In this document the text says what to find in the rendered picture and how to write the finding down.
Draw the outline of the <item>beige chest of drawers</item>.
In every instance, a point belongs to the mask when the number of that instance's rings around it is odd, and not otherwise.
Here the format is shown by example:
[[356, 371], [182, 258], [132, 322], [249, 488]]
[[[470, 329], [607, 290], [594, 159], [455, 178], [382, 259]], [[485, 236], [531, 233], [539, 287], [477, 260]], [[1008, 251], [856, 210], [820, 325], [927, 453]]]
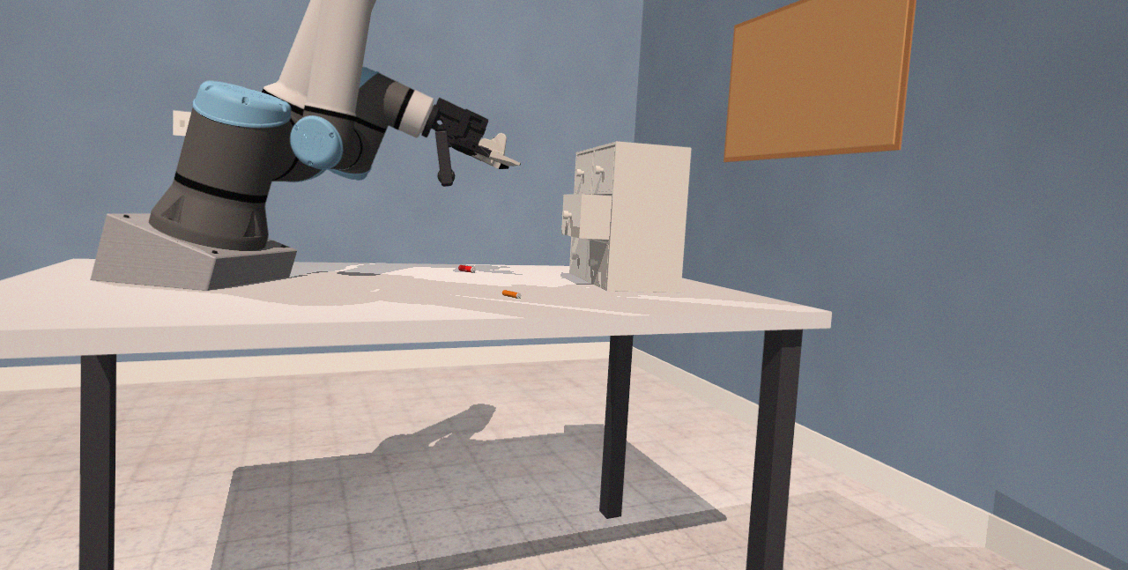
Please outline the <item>beige chest of drawers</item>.
[[[613, 147], [613, 191], [592, 191], [594, 152]], [[575, 194], [613, 196], [610, 240], [593, 240], [609, 242], [607, 286], [600, 288], [606, 292], [681, 292], [691, 147], [616, 141], [576, 156], [590, 152], [591, 192]]]

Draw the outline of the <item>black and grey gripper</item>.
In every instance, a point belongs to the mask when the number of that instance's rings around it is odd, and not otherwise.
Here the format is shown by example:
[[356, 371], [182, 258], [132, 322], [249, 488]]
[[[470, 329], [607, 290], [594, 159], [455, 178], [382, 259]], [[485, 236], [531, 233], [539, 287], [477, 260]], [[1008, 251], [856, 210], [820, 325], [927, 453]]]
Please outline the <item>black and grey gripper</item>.
[[[442, 124], [438, 124], [438, 119]], [[447, 131], [449, 147], [453, 144], [452, 148], [464, 155], [477, 158], [497, 169], [520, 166], [521, 163], [505, 157], [505, 134], [499, 133], [491, 140], [482, 139], [488, 120], [439, 97], [434, 109], [428, 114], [426, 128], [423, 129], [420, 135], [428, 137], [430, 129]], [[432, 125], [434, 126], [432, 128]]]

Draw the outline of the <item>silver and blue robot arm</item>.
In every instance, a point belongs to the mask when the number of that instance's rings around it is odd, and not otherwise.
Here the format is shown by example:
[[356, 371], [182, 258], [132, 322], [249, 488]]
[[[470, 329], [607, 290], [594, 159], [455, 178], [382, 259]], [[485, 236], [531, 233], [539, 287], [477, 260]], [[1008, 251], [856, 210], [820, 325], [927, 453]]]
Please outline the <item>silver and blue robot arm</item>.
[[277, 84], [262, 93], [200, 85], [174, 181], [150, 214], [156, 230], [208, 248], [263, 249], [272, 181], [321, 169], [363, 179], [387, 128], [418, 139], [434, 98], [363, 67], [374, 1], [310, 0]]

